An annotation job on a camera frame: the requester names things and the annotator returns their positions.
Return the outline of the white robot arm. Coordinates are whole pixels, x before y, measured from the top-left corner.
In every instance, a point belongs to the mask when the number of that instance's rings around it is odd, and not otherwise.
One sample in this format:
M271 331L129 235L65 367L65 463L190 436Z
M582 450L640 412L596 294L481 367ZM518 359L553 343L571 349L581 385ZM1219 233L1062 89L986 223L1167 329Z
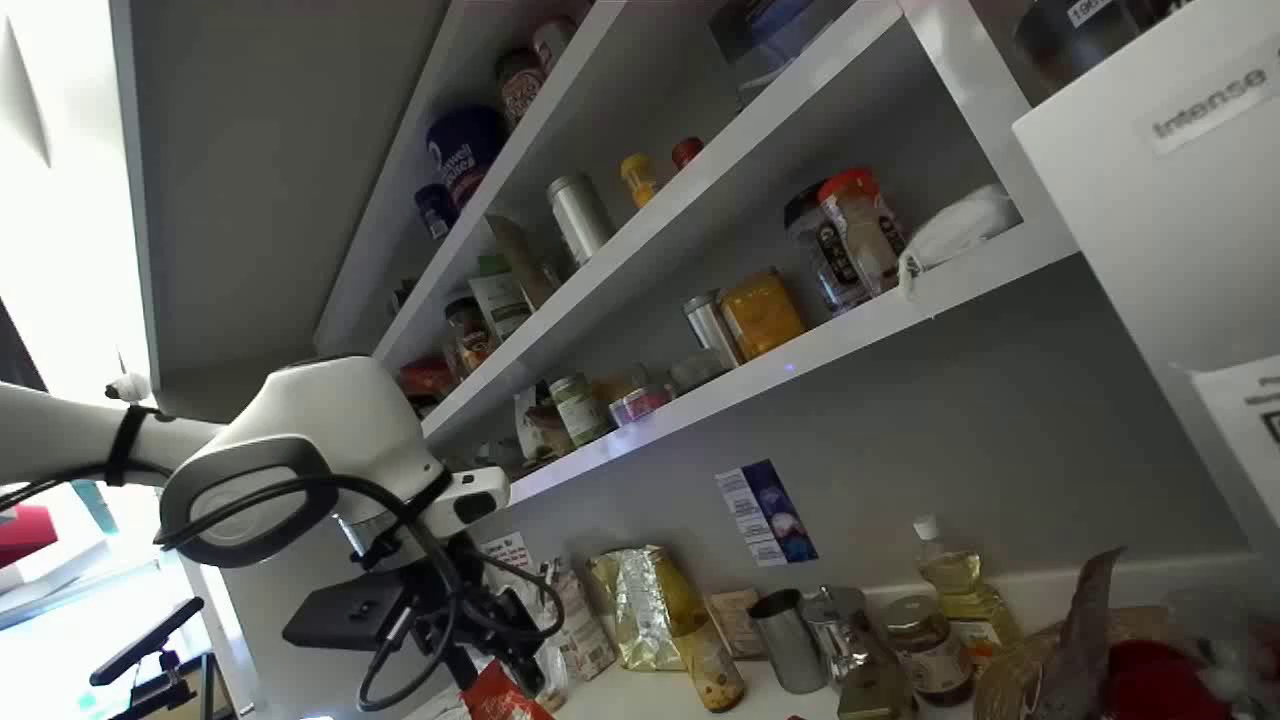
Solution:
M537 651L563 627L563 600L537 623L516 592L482 583L492 557L469 535L506 506L506 473L434 459L374 359L280 367L227 426L5 382L0 482L5 506L66 482L152 483L154 546L207 567L261 566L331 520L358 576L309 592L280 638L366 651L363 713L408 699L434 668L470 688L475 655L522 694L549 683Z

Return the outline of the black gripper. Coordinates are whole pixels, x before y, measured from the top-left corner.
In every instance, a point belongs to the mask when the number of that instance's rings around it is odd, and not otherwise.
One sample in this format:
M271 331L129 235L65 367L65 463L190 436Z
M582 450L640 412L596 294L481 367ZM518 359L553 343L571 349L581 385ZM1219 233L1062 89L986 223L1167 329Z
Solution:
M358 697L374 694L398 651L414 659L398 697L413 697L434 671L449 671L457 688L470 688L481 655L497 659L522 694L545 694L549 671L537 651L559 627L559 604L553 623L538 627L511 589L492 592L482 583L497 557L470 542L449 542L443 551L453 576L434 560L413 560L309 592L289 617L284 641L292 650L358 651Z

